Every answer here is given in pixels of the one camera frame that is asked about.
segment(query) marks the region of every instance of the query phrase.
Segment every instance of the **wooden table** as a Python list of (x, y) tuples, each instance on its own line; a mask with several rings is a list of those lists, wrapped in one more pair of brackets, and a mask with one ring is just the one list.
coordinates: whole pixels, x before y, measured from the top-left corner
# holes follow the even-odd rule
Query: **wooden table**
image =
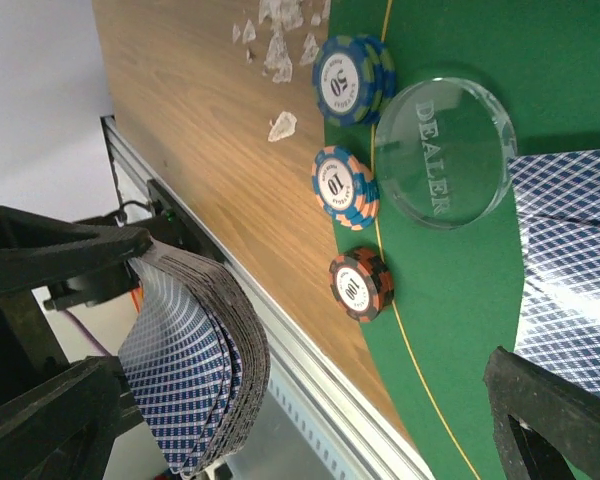
[[(337, 254), (331, 220), (311, 188), (324, 145), (310, 67), (299, 67), (305, 25), (285, 34), (293, 80), (263, 76), (270, 24), (249, 44), (234, 23), (257, 25), (258, 1), (94, 0), (116, 123), (125, 138), (349, 379), (403, 432), (359, 326), (331, 296)], [(314, 0), (316, 11), (322, 10)], [(311, 14), (305, 12), (306, 23)], [(326, 25), (311, 28), (318, 42)], [(293, 137), (269, 143), (269, 121), (298, 118)]]

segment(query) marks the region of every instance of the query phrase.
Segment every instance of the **poker chip stack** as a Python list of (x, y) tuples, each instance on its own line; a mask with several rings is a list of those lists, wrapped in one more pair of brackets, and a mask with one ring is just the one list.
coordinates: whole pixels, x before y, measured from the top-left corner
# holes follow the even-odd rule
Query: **poker chip stack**
[(380, 208), (378, 185), (367, 166), (349, 150), (323, 148), (311, 173), (316, 199), (334, 220), (354, 231), (373, 225)]
[(156, 241), (130, 264), (144, 302), (120, 362), (169, 468), (191, 477), (244, 444), (269, 381), (265, 332), (221, 264)]
[(391, 272), (370, 248), (356, 247), (338, 255), (329, 274), (334, 298), (358, 322), (371, 322), (393, 301)]
[(312, 84), (324, 118), (339, 127), (378, 123), (396, 93), (396, 69), (373, 35), (337, 35), (321, 47)]

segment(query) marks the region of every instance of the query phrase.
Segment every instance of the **green poker mat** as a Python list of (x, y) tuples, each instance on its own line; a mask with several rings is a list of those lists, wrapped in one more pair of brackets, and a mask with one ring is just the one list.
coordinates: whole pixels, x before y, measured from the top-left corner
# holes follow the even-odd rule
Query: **green poker mat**
[[(386, 7), (334, 0), (329, 36), (380, 37)], [(511, 116), (520, 155), (600, 148), (600, 1), (395, 0), (385, 42), (399, 90), (437, 76), (491, 90)], [(369, 127), (326, 123), (325, 143), (369, 165)], [(484, 219), (452, 231), (418, 226), (381, 198), (377, 225), (408, 342), (468, 462), (388, 308), (362, 331), (405, 427), (436, 478), (504, 478), (482, 377), (498, 345), (513, 349), (517, 330), (523, 265), (512, 192)], [(334, 231), (341, 252), (378, 249), (374, 227), (334, 223)]]

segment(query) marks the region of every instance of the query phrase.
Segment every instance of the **purple cable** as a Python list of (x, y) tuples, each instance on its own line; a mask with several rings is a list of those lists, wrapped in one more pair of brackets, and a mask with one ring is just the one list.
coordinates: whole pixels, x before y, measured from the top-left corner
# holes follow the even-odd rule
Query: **purple cable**
[(80, 321), (80, 319), (78, 317), (76, 317), (69, 310), (61, 310), (60, 313), (63, 313), (65, 317), (67, 317), (69, 320), (71, 320), (71, 323), (73, 323), (76, 327), (78, 327), (78, 330), (80, 330), (82, 332), (82, 334), (87, 338), (89, 343), (96, 348), (96, 350), (98, 350), (104, 356), (107, 356), (107, 357), (111, 356), (111, 352), (109, 352), (109, 350), (104, 348), (104, 345), (102, 345), (98, 341), (98, 339), (93, 336), (93, 334), (89, 331), (89, 329), (87, 327), (84, 326), (84, 324)]

